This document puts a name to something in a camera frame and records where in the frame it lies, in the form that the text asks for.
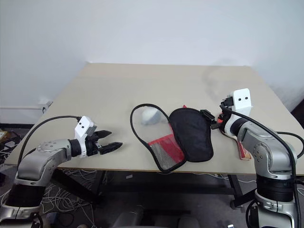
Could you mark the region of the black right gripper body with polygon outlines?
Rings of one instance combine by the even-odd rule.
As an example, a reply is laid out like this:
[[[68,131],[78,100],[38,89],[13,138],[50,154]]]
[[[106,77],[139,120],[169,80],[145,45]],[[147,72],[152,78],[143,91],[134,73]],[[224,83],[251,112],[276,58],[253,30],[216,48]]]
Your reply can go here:
[[[229,127],[234,123],[234,114],[232,107],[234,106],[233,97],[224,99],[221,104],[221,113],[216,118],[216,122],[220,123],[220,127]]]

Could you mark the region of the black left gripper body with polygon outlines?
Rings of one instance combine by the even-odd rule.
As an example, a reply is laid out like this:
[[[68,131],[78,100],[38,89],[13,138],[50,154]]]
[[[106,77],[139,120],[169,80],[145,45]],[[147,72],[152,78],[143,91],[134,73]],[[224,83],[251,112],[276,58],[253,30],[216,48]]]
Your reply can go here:
[[[94,132],[91,136],[87,136],[85,139],[86,155],[92,156],[99,153],[100,145],[98,140],[101,138],[101,131]]]

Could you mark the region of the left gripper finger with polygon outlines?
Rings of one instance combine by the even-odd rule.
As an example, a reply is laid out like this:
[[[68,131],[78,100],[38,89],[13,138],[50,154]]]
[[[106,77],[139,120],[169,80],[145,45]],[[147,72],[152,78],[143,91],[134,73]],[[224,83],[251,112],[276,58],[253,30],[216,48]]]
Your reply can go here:
[[[95,132],[97,139],[103,139],[109,135],[112,134],[111,131],[107,131],[107,130],[100,130],[100,131],[96,131]]]
[[[122,142],[113,142],[105,146],[101,146],[99,149],[100,154],[107,154],[119,149],[123,145]]]

